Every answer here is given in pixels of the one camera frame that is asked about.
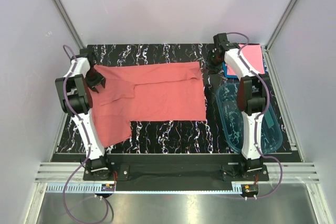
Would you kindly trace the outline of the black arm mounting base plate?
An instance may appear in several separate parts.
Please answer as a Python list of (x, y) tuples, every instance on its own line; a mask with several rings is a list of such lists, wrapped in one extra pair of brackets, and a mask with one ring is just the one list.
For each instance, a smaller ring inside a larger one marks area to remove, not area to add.
[(177, 192), (232, 189), (232, 182), (268, 181), (267, 168), (248, 170), (237, 154), (109, 154), (112, 170), (85, 169), (84, 180), (117, 180), (118, 191)]

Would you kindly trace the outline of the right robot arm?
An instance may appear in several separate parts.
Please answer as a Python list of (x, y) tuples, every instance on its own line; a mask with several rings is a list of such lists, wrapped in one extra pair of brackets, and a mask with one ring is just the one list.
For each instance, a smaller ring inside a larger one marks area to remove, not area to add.
[(208, 53), (207, 68), (217, 72), (219, 65), (226, 63), (239, 79), (237, 107), (243, 117), (244, 141), (236, 175), (250, 180), (263, 169), (261, 126), (264, 114), (269, 109), (270, 97), (266, 84), (267, 75), (256, 70), (243, 54), (249, 38), (234, 32), (234, 35), (241, 35), (247, 40), (246, 44), (239, 46), (238, 43), (228, 40), (227, 36), (231, 34), (219, 33), (213, 36), (214, 48)]

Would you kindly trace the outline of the coral red t shirt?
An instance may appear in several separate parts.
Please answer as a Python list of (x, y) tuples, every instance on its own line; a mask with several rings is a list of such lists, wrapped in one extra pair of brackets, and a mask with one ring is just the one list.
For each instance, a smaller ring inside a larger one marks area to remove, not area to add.
[(92, 116), (103, 147), (131, 137), (132, 121), (205, 121), (200, 63), (95, 66), (106, 86), (91, 94)]

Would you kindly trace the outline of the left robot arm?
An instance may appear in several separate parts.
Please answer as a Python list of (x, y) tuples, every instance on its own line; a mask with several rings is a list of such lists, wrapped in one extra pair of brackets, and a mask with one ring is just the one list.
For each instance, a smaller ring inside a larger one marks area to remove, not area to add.
[(113, 175), (113, 166), (93, 122), (91, 96), (91, 92), (99, 92), (97, 87), (105, 87), (106, 79), (95, 69), (95, 59), (91, 49), (80, 49), (78, 55), (70, 57), (69, 70), (55, 80), (55, 85), (61, 108), (77, 126), (85, 147), (85, 178), (107, 180)]

